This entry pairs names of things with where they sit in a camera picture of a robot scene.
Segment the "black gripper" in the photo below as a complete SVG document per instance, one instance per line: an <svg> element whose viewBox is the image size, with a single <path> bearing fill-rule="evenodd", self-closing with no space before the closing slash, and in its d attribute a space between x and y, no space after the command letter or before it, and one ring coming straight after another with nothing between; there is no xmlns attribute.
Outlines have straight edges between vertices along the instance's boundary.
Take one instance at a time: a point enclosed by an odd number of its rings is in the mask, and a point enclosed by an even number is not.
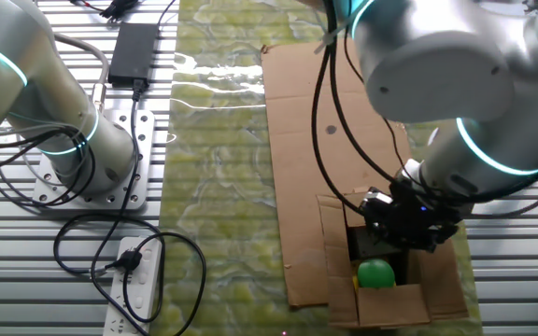
<svg viewBox="0 0 538 336"><path fill-rule="evenodd" d="M362 208L367 228L378 231L379 243L433 252L458 231L459 212L441 204L428 206L409 189L389 186L392 202Z"/></svg>

